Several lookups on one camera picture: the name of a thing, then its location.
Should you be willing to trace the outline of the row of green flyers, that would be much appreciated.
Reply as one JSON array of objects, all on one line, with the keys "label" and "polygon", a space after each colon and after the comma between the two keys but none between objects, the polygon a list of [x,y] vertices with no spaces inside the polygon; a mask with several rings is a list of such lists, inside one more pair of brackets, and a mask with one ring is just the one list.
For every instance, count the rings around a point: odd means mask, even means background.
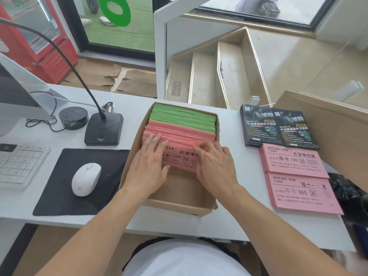
[{"label": "row of green flyers", "polygon": [[201,130],[211,134],[216,133],[216,117],[214,115],[184,107],[155,103],[149,120]]}]

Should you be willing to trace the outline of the black round puck device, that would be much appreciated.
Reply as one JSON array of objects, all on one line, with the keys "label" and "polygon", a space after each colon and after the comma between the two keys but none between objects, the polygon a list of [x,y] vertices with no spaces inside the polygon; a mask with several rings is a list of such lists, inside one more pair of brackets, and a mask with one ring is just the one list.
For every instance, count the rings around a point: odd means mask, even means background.
[{"label": "black round puck device", "polygon": [[65,130],[81,129],[89,121],[88,111],[82,107],[64,108],[59,112],[58,116]]}]

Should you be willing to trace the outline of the black plastic bag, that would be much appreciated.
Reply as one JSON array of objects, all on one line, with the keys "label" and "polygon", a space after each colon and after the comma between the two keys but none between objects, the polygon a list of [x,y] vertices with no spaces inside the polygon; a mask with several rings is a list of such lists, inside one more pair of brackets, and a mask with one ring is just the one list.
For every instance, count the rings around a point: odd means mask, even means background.
[{"label": "black plastic bag", "polygon": [[341,206],[344,219],[368,228],[368,193],[338,173],[328,173],[329,183]]}]

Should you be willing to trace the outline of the pink printed flyer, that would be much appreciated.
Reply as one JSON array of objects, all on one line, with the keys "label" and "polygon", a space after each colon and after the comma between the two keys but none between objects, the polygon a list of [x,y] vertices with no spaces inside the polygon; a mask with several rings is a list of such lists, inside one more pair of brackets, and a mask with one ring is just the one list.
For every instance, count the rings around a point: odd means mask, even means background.
[{"label": "pink printed flyer", "polygon": [[185,171],[196,173],[196,164],[200,156],[193,148],[168,142],[162,153],[162,165],[177,167]]}]

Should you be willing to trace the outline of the brown cardboard floor sheets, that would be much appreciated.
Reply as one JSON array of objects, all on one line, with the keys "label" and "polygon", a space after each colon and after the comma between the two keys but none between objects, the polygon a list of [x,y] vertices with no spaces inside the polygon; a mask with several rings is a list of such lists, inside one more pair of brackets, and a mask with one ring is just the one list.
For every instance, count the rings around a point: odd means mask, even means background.
[{"label": "brown cardboard floor sheets", "polygon": [[154,71],[121,66],[106,60],[79,59],[74,68],[89,89],[157,98]]}]

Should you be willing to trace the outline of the beige staircase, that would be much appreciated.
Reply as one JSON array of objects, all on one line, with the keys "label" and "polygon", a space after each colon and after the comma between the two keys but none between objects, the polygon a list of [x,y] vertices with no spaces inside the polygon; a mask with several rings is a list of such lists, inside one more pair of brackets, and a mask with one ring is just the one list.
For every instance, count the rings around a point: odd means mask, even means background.
[{"label": "beige staircase", "polygon": [[174,54],[165,84],[165,99],[174,102],[232,110],[273,105],[248,27]]}]

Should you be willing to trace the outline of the person's right hand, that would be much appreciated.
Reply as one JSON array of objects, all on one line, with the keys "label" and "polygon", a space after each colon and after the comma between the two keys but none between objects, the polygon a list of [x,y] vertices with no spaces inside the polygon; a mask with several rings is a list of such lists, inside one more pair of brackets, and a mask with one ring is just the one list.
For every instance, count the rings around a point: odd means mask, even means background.
[{"label": "person's right hand", "polygon": [[205,179],[199,181],[220,203],[229,202],[240,187],[229,148],[207,140],[193,149],[205,164]]}]

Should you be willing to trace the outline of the row of pink flyers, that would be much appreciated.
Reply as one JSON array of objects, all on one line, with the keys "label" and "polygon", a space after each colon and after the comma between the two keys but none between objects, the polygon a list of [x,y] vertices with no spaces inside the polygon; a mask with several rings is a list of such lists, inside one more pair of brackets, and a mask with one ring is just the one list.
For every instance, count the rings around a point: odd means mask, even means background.
[{"label": "row of pink flyers", "polygon": [[205,141],[215,142],[216,135],[213,133],[169,124],[160,121],[149,120],[145,126],[142,136],[144,143],[150,135],[161,134],[160,142],[168,140],[170,145],[178,147],[192,148],[193,146],[200,146]]}]

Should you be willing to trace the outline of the person's right forearm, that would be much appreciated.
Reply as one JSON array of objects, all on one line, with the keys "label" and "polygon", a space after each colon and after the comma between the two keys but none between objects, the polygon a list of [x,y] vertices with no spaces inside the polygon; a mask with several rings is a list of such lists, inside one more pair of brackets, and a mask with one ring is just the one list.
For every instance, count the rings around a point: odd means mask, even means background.
[{"label": "person's right forearm", "polygon": [[241,226],[269,276],[354,276],[243,186],[212,192]]}]

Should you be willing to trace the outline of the black gooseneck desk microphone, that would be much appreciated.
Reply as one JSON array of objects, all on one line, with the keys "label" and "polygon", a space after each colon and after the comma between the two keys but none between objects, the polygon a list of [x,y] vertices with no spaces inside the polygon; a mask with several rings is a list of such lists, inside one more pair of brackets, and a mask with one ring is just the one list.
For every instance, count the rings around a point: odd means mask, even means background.
[{"label": "black gooseneck desk microphone", "polygon": [[79,73],[76,71],[74,66],[65,56],[65,54],[60,50],[60,48],[47,36],[44,34],[24,25],[12,22],[5,18],[0,17],[0,23],[16,27],[22,30],[32,32],[44,40],[46,40],[53,48],[61,55],[65,62],[69,65],[71,70],[74,72],[80,83],[83,85],[87,93],[92,98],[94,104],[98,109],[98,113],[91,115],[88,124],[86,126],[85,139],[84,142],[87,146],[117,146],[120,142],[120,136],[122,132],[123,116],[118,113],[108,112],[99,106],[97,100],[91,93],[90,89],[87,87],[86,83],[83,81]]}]

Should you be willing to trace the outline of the red drinks cabinet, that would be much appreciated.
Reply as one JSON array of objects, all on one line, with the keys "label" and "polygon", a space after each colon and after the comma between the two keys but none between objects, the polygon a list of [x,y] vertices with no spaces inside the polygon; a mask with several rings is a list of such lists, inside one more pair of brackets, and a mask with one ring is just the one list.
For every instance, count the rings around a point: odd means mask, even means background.
[{"label": "red drinks cabinet", "polygon": [[[78,61],[51,0],[0,0],[0,17],[42,33],[71,64]],[[0,52],[46,83],[58,84],[70,71],[58,51],[42,37],[1,23]]]}]

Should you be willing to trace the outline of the black framed glass door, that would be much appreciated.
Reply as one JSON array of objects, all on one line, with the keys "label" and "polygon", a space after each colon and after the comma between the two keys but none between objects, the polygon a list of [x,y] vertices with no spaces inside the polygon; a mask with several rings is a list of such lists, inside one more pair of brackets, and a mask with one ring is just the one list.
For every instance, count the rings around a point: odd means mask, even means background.
[{"label": "black framed glass door", "polygon": [[[152,0],[126,0],[131,10],[131,22],[126,27],[111,23],[101,11],[92,14],[86,0],[56,0],[79,51],[155,61]],[[117,14],[122,9],[109,2],[108,8]]]}]

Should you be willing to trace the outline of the white framed glass balustrade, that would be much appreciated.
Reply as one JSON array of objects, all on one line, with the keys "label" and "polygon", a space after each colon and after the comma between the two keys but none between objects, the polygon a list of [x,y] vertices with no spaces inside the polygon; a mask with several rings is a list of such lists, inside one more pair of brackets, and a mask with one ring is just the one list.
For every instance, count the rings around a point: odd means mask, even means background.
[{"label": "white framed glass balustrade", "polygon": [[368,110],[368,0],[337,0],[316,31],[192,12],[206,1],[154,0],[158,99],[174,54],[248,27],[273,105],[289,90]]}]

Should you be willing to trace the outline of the stack of pink flyers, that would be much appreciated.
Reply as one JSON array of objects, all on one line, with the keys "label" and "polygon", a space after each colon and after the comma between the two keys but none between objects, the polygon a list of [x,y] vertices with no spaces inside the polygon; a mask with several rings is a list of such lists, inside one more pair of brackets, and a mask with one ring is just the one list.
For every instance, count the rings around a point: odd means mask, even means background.
[{"label": "stack of pink flyers", "polygon": [[344,215],[328,179],[264,173],[274,208]]},{"label": "stack of pink flyers", "polygon": [[264,172],[329,178],[317,151],[263,144],[259,153]]}]

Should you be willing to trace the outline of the person's white shirt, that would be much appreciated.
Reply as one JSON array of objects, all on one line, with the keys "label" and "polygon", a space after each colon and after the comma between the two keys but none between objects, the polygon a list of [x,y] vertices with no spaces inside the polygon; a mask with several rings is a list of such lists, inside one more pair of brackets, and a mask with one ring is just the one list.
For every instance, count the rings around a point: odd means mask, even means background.
[{"label": "person's white shirt", "polygon": [[144,248],[127,264],[122,276],[251,276],[219,249],[193,242],[168,240]]}]

